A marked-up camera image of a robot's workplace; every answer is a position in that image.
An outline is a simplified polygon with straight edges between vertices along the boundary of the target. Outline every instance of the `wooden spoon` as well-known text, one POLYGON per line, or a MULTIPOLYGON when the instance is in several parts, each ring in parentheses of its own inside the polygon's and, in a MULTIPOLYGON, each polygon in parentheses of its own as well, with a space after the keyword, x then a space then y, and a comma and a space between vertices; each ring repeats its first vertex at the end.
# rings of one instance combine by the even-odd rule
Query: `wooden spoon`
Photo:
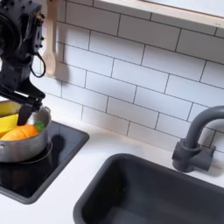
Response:
POLYGON ((53 77, 57 65, 56 53, 56 29, 57 12, 59 0, 47 0, 47 20, 46 20, 46 49, 43 55, 46 71, 45 75, 53 77))

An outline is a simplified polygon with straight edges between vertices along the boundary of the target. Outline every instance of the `pot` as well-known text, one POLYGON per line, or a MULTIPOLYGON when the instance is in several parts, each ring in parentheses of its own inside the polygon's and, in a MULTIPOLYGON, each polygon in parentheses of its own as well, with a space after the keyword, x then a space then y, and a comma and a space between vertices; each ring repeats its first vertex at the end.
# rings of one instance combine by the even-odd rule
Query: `pot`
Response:
POLYGON ((45 129, 36 136, 17 140, 0 140, 0 163, 23 162, 36 157, 47 145, 48 128, 51 123, 51 111, 47 107, 41 107, 40 111, 32 114, 34 121, 41 121, 45 124, 45 129))

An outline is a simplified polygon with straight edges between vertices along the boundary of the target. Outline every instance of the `white countertop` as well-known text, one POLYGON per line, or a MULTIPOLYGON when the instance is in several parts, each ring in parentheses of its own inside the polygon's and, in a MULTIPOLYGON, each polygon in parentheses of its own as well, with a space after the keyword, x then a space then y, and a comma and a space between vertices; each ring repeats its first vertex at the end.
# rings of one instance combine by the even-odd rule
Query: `white countertop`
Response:
MULTIPOLYGON (((86 131, 90 139, 34 204, 23 205, 0 195, 0 222, 3 224, 74 224, 73 209, 76 201, 104 161, 117 153, 133 154, 173 169, 172 153, 167 150, 64 115, 53 113, 52 119, 86 131)), ((190 175, 224 187, 222 170, 211 168, 209 173, 194 171, 190 175)))

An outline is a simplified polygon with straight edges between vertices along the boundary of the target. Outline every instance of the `white subway tile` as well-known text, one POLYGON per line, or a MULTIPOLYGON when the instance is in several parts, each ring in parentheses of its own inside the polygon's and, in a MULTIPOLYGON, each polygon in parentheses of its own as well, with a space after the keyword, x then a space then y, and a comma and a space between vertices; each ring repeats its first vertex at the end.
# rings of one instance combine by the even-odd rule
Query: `white subway tile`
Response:
POLYGON ((179 28, 165 24, 122 16, 118 36, 168 50, 175 50, 179 31, 179 28))
POLYGON ((92 31, 89 50, 117 59, 141 64, 144 54, 144 45, 92 31))
POLYGON ((150 19, 150 17, 151 17, 151 14, 148 11, 133 9, 130 7, 125 7, 122 5, 103 2, 103 1, 99 1, 99 0, 94 1, 94 7, 100 8, 103 10, 107 10, 107 11, 114 11, 114 12, 122 13, 122 14, 133 16, 136 18, 150 19))
POLYGON ((56 53, 58 54, 59 62, 63 62, 63 52, 64 52, 64 45, 61 43, 56 43, 56 53))
POLYGON ((80 4, 66 4, 66 22, 98 32, 116 35, 120 15, 80 4))
POLYGON ((69 65, 107 76, 111 75, 113 65, 113 59, 110 57, 69 45, 65 46, 65 62, 69 65))
MULTIPOLYGON (((175 137, 186 138, 190 125, 191 124, 189 122, 160 114, 157 121, 157 130, 163 131, 175 137)), ((199 144, 209 147, 213 140, 213 136, 214 130, 204 128, 199 139, 199 144)))
POLYGON ((76 87, 65 82, 62 83, 62 98, 104 112, 106 111, 108 101, 106 95, 98 94, 83 87, 76 87))
POLYGON ((137 88, 135 104, 181 119, 188 117, 192 106, 189 101, 182 101, 142 87, 137 88))
POLYGON ((208 61, 201 82, 224 88, 224 66, 208 61))
POLYGON ((106 130, 112 130, 125 136, 127 135, 129 127, 128 121, 86 107, 83 109, 82 121, 92 123, 93 125, 99 126, 106 130))
POLYGON ((216 146, 216 150, 224 152, 224 134, 217 131, 214 135, 212 145, 216 146))
POLYGON ((195 59, 149 45, 145 47, 143 56, 143 66, 196 81, 200 80, 205 63, 203 59, 195 59))
POLYGON ((31 83, 39 90, 50 95, 60 96, 61 94, 61 81, 48 77, 36 78, 34 75, 30 76, 31 83))
POLYGON ((80 104, 64 100, 62 98, 47 94, 43 100, 44 106, 52 111, 69 116, 74 119, 81 119, 82 106, 80 104))
POLYGON ((108 98, 107 112, 150 128, 155 128, 158 119, 158 112, 110 97, 108 98))
POLYGON ((224 104, 224 89, 211 87, 193 80, 187 80, 171 75, 165 91, 181 99, 196 102, 208 107, 224 104))
POLYGON ((105 95, 113 96, 126 102, 133 102, 137 88, 136 86, 129 83, 114 80, 103 75, 90 72, 87 72, 86 87, 88 89, 92 89, 105 95))
MULTIPOLYGON (((204 111, 205 109, 207 109, 207 107, 200 106, 200 105, 194 103, 194 104, 192 105, 192 110, 191 110, 191 114, 190 114, 190 116, 189 116, 188 121, 189 121, 189 122, 192 122, 193 119, 194 119, 199 113, 201 113, 202 111, 204 111)), ((224 120, 223 120, 223 119, 219 119, 219 120, 212 121, 212 122, 210 122, 210 123, 207 125, 207 127, 210 128, 210 129, 213 129, 213 130, 218 130, 218 131, 224 132, 224 120)))
POLYGON ((193 119, 199 114, 201 113, 202 111, 204 111, 205 109, 208 109, 208 107, 204 107, 204 106, 201 106, 199 104, 193 104, 192 105, 192 110, 191 110, 191 114, 189 115, 189 118, 188 118, 188 121, 189 122, 192 122, 193 119))
POLYGON ((70 24, 57 23, 57 41, 88 49, 89 30, 70 24))
POLYGON ((152 14, 151 21, 159 22, 166 25, 175 25, 181 28, 185 28, 187 30, 192 30, 196 32, 204 32, 211 35, 214 35, 215 29, 216 29, 214 26, 210 26, 206 24, 198 24, 192 21, 187 21, 187 20, 179 19, 175 17, 167 17, 165 15, 159 15, 156 13, 152 14))
POLYGON ((224 170, 224 153, 216 151, 213 154, 213 167, 224 170))
POLYGON ((59 0, 57 17, 58 21, 66 22, 66 1, 59 0))
POLYGON ((224 63, 224 39, 182 30, 177 52, 224 63))
POLYGON ((71 2, 77 3, 77 4, 85 4, 85 5, 93 5, 94 0, 71 0, 71 2))
POLYGON ((224 38, 224 29, 218 28, 215 36, 224 38))
POLYGON ((167 151, 174 151, 177 142, 180 140, 178 137, 170 136, 133 122, 130 123, 128 137, 135 138, 147 144, 152 144, 167 151))
POLYGON ((58 63, 54 76, 58 80, 65 81, 79 87, 84 88, 85 86, 86 71, 78 67, 58 63))
POLYGON ((38 57, 34 57, 33 59, 32 70, 34 73, 40 74, 40 59, 38 57))
POLYGON ((168 74, 116 59, 112 77, 144 88, 164 92, 168 74))

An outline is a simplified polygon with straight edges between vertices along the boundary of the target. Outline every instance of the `faucet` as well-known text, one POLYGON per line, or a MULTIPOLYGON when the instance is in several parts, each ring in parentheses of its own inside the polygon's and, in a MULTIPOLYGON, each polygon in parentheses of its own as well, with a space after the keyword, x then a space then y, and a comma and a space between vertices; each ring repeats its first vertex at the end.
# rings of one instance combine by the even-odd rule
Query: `faucet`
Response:
POLYGON ((224 106, 208 108, 194 118, 186 138, 177 143, 172 154, 172 165, 176 170, 180 172, 192 172, 195 168, 209 170, 216 148, 203 150, 198 141, 205 126, 217 119, 224 119, 224 106))

